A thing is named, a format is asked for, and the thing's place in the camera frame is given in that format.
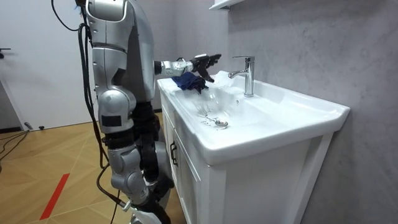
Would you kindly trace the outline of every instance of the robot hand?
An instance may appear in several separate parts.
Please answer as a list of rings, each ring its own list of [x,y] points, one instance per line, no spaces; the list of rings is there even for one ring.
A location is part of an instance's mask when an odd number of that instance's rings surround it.
[[[216,54],[212,56],[207,56],[207,55],[198,55],[194,59],[191,60],[191,63],[193,65],[193,70],[192,72],[198,72],[199,75],[205,79],[208,82],[214,82],[214,79],[212,79],[207,72],[207,68],[210,68],[211,66],[215,65],[218,63],[218,60],[221,58],[221,54]]]

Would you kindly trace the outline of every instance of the drain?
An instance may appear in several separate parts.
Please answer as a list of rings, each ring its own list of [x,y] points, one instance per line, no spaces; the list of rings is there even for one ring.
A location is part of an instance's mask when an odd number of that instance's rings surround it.
[[[216,121],[216,125],[220,127],[226,127],[228,125],[228,122],[226,121]]]

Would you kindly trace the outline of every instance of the humanoid robot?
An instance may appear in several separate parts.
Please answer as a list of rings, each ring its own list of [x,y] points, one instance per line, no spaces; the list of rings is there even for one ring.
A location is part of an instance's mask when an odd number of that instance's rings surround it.
[[[213,82],[206,69],[221,55],[154,61],[152,31],[136,0],[76,3],[85,18],[79,33],[85,29],[92,46],[99,127],[108,147],[111,183],[129,201],[111,198],[125,210],[134,210],[133,224],[170,223],[164,208],[174,183],[165,145],[158,142],[159,125],[150,103],[155,95],[154,76],[198,72]]]

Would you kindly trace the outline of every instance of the sink basin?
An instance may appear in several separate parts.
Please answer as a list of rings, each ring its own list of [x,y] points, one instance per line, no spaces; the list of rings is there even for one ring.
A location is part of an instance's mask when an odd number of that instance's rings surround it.
[[[173,96],[194,123],[204,132],[236,129],[265,121],[266,116],[243,98],[238,88],[212,87],[197,91],[175,91]]]
[[[158,81],[209,165],[333,133],[349,113],[349,107],[259,81],[246,98],[244,77],[220,71],[213,78],[201,94],[181,90],[171,78]]]

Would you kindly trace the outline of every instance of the red tape line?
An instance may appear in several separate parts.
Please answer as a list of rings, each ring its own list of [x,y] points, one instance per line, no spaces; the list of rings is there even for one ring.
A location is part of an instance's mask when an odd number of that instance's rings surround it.
[[[50,217],[52,210],[54,209],[55,204],[57,203],[58,198],[61,195],[61,192],[63,190],[63,187],[67,183],[68,177],[70,174],[63,174],[62,178],[60,179],[60,182],[57,185],[57,188],[54,190],[54,193],[52,194],[46,208],[43,211],[42,216],[40,217],[40,220],[46,219]]]

